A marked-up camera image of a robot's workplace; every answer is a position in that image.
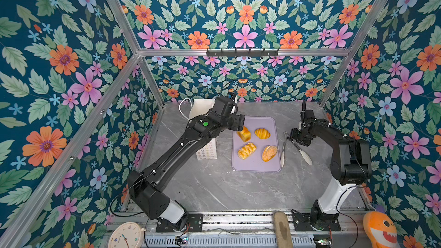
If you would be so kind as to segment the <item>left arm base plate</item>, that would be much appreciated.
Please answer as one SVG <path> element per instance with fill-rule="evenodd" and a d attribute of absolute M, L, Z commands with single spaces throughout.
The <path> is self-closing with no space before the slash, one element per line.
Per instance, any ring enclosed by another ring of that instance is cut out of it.
<path fill-rule="evenodd" d="M 196 214 L 184 214 L 183 217 L 177 222 L 172 223 L 169 220 L 159 218 L 157 221 L 156 232 L 157 233 L 200 233 L 202 231 L 204 215 L 200 213 Z"/>

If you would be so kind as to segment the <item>white paper gift bag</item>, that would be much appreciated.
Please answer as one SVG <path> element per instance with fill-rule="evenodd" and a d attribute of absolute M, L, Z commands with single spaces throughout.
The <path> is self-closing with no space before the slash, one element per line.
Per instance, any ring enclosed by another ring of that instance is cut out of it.
<path fill-rule="evenodd" d="M 188 114 L 183 113 L 181 110 L 182 104 L 188 102 L 190 105 L 190 111 Z M 190 99 L 184 98 L 179 103 L 179 111 L 181 115 L 187 119 L 187 121 L 192 120 L 193 118 L 206 115 L 206 113 L 212 109 L 214 106 L 215 99 Z M 217 138 L 211 138 L 208 135 L 205 135 L 201 138 L 201 142 L 204 141 L 204 145 L 195 153 L 197 160 L 216 160 L 218 158 L 217 154 Z"/>

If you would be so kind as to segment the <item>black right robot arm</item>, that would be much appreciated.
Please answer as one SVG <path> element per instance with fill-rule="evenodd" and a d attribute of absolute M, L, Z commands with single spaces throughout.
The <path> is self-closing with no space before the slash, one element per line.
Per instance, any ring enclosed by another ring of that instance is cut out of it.
<path fill-rule="evenodd" d="M 324 118 L 317 118 L 313 110 L 302 102 L 298 127 L 291 130 L 288 139 L 298 148 L 308 164 L 312 159 L 300 146 L 308 147 L 320 138 L 331 148 L 330 172 L 332 179 L 323 195 L 314 202 L 310 217 L 328 218 L 339 214 L 341 204 L 372 176 L 370 146 L 342 133 Z"/>

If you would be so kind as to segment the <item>oval sesame bread roll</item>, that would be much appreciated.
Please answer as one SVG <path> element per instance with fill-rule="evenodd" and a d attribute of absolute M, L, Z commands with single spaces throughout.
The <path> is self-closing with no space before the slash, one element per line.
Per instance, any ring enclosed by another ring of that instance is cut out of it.
<path fill-rule="evenodd" d="M 269 162 L 278 154 L 278 148 L 275 145 L 268 145 L 264 148 L 262 153 L 263 162 Z"/>

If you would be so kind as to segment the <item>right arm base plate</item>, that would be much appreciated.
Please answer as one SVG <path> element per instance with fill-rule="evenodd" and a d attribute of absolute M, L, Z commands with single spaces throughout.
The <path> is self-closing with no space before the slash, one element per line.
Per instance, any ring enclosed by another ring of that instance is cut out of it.
<path fill-rule="evenodd" d="M 296 231 L 341 231 L 339 214 L 325 214 L 313 208 L 310 213 L 291 210 Z"/>

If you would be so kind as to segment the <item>round yellow ridged bun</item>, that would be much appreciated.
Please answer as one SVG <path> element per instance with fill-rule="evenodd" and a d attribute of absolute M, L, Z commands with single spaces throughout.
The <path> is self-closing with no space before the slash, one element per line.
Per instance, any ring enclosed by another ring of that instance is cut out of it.
<path fill-rule="evenodd" d="M 266 140 L 271 137 L 271 133 L 265 128 L 258 128 L 254 131 L 254 134 L 257 138 L 261 140 Z"/>

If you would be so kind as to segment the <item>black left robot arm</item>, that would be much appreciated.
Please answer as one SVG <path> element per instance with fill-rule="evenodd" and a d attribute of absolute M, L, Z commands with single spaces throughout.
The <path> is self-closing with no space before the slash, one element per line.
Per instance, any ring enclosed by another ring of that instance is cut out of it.
<path fill-rule="evenodd" d="M 127 178 L 130 198 L 150 219 L 165 219 L 173 225 L 187 221 L 187 210 L 163 191 L 177 171 L 211 140 L 225 130 L 242 131 L 245 116 L 238 114 L 236 95 L 218 96 L 207 113 L 191 118 L 181 137 L 153 164 Z"/>

